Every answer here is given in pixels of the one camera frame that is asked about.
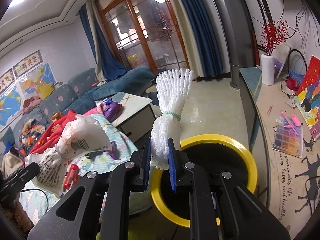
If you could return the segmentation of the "purple clothes pile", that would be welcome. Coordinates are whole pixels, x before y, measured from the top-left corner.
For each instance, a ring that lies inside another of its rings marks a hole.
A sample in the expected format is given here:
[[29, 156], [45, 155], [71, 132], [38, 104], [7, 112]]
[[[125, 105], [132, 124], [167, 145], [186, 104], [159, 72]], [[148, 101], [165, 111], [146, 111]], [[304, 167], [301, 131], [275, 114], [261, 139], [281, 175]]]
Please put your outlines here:
[[97, 112], [103, 114], [103, 116], [109, 122], [116, 120], [116, 118], [121, 114], [122, 110], [122, 104], [113, 101], [111, 98], [104, 99], [97, 104]]

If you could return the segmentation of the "silver tower air conditioner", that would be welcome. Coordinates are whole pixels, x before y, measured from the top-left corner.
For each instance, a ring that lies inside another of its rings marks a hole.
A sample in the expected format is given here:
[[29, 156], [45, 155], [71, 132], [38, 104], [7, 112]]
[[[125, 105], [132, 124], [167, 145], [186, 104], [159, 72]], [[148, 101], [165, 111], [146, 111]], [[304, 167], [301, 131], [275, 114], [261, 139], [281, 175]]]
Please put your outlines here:
[[222, 23], [231, 68], [232, 88], [240, 89], [239, 69], [254, 66], [248, 10], [244, 0], [213, 0]]

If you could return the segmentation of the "white marble coffee table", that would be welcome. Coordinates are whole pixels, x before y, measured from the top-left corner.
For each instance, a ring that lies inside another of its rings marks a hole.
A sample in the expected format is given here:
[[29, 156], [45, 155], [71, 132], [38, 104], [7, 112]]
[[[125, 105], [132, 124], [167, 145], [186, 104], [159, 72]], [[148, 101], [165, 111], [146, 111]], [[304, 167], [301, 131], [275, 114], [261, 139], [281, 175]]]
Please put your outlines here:
[[111, 124], [132, 142], [138, 141], [152, 130], [156, 117], [151, 107], [152, 100], [150, 98], [119, 92], [111, 99], [123, 107]]

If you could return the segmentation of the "framed embroidery picture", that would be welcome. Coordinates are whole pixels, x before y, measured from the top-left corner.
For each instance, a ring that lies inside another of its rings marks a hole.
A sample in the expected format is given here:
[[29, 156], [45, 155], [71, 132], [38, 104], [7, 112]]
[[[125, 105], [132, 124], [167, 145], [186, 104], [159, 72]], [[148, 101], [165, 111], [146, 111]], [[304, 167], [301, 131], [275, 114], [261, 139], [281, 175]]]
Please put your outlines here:
[[20, 77], [31, 70], [33, 67], [41, 64], [43, 62], [40, 51], [36, 51], [24, 59], [22, 59], [19, 63], [13, 66], [13, 71], [16, 77]]

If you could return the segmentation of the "clear printed plastic bag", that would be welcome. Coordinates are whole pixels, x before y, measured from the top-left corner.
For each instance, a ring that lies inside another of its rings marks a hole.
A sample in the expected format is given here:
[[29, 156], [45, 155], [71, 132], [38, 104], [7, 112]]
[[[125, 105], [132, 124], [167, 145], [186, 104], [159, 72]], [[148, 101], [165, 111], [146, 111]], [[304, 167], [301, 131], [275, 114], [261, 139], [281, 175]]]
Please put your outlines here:
[[68, 162], [81, 155], [97, 151], [111, 150], [111, 142], [100, 123], [90, 117], [77, 114], [68, 122], [60, 139], [43, 153], [36, 151], [25, 158], [28, 166], [37, 163], [40, 172], [32, 179], [33, 184], [55, 195], [63, 192], [63, 181]]

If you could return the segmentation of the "red blanket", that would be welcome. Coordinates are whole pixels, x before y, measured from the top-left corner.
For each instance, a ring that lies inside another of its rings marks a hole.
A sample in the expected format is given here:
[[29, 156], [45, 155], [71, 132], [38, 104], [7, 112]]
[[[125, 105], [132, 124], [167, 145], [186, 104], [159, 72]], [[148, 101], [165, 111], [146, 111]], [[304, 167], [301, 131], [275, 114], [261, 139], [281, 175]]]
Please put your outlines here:
[[33, 146], [31, 153], [42, 154], [46, 149], [53, 148], [61, 137], [64, 127], [67, 123], [76, 119], [76, 113], [69, 110], [66, 115], [59, 120], [52, 122], [45, 130], [38, 142]]

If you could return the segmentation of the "white ribbed vase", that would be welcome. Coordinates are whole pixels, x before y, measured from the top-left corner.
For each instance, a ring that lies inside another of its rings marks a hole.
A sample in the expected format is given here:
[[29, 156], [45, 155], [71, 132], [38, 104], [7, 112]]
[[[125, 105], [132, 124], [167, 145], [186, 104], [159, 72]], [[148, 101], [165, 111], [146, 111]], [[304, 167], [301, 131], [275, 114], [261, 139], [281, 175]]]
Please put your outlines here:
[[274, 85], [274, 57], [272, 55], [261, 55], [261, 79], [268, 86]]

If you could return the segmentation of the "blue curtain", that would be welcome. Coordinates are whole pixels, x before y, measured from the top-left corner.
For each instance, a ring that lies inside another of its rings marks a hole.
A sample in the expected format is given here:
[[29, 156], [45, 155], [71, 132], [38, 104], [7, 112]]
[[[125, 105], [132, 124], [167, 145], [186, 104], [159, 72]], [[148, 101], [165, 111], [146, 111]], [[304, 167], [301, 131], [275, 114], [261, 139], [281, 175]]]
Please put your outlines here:
[[79, 16], [95, 60], [97, 80], [108, 82], [125, 75], [127, 70], [110, 50], [92, 1], [87, 1], [80, 8]]
[[223, 65], [215, 32], [203, 0], [182, 0], [198, 48], [203, 74], [217, 77]]

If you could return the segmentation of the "china wall map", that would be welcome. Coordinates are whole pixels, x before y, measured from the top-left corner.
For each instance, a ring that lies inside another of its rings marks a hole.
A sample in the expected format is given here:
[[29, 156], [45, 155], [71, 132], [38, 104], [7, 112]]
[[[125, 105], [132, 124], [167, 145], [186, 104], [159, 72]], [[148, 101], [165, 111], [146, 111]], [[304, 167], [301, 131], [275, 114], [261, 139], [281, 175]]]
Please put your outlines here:
[[18, 79], [18, 84], [25, 99], [33, 96], [39, 96], [41, 100], [47, 98], [54, 92], [56, 83], [56, 78], [49, 63], [33, 68]]

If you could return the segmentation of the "white foam fruit net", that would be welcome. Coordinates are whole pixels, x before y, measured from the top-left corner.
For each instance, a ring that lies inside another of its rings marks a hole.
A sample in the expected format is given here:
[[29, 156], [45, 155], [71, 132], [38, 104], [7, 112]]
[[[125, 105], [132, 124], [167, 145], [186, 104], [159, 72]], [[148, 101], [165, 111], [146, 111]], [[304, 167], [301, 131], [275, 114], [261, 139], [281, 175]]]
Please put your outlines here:
[[181, 114], [193, 81], [193, 71], [187, 69], [166, 70], [156, 77], [157, 98], [161, 116], [153, 123], [151, 131], [151, 165], [160, 170], [169, 168], [169, 144], [180, 149]]

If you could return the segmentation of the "red snack tube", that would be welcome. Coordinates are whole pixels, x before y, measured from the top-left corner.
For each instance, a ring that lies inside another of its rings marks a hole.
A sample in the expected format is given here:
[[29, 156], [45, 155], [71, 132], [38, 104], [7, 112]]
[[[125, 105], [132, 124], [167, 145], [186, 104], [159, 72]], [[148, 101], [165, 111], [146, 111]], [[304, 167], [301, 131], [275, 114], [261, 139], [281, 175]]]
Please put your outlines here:
[[63, 189], [69, 190], [71, 188], [71, 184], [73, 180], [76, 178], [78, 174], [79, 167], [76, 164], [72, 164], [67, 172], [66, 178], [63, 183]]

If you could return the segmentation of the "colourful diamond painting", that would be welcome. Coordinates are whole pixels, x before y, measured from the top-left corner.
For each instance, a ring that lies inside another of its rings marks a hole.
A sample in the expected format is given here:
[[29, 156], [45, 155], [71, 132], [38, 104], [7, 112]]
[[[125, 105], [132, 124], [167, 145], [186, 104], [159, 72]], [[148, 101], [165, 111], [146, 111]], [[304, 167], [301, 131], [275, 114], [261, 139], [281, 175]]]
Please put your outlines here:
[[319, 137], [319, 66], [319, 59], [312, 56], [303, 82], [294, 97], [295, 104], [315, 141]]

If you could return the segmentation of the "wooden glass sliding door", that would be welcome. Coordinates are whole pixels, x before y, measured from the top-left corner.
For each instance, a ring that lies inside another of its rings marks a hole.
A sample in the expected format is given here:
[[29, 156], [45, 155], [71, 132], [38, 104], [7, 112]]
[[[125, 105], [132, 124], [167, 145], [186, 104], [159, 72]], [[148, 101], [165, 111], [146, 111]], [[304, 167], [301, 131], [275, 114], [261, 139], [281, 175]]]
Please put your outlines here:
[[95, 0], [107, 40], [128, 69], [158, 74], [188, 68], [186, 48], [170, 0]]

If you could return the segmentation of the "blue right curtain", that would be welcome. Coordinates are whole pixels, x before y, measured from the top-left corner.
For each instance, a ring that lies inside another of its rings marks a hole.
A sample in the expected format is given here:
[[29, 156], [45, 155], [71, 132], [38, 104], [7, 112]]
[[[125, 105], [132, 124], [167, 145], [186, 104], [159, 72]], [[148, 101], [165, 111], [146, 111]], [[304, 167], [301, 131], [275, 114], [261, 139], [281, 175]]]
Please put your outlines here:
[[223, 65], [215, 32], [203, 0], [182, 0], [198, 48], [203, 74], [217, 77]]

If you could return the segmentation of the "blue left curtain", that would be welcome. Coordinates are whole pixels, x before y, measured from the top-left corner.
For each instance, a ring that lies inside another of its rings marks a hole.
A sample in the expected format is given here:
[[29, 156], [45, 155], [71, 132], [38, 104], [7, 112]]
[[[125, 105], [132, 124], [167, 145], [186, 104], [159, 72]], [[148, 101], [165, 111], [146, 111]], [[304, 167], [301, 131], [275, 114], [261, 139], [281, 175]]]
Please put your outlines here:
[[108, 82], [125, 75], [127, 70], [110, 50], [92, 1], [87, 1], [80, 8], [79, 16], [95, 60], [97, 80]]

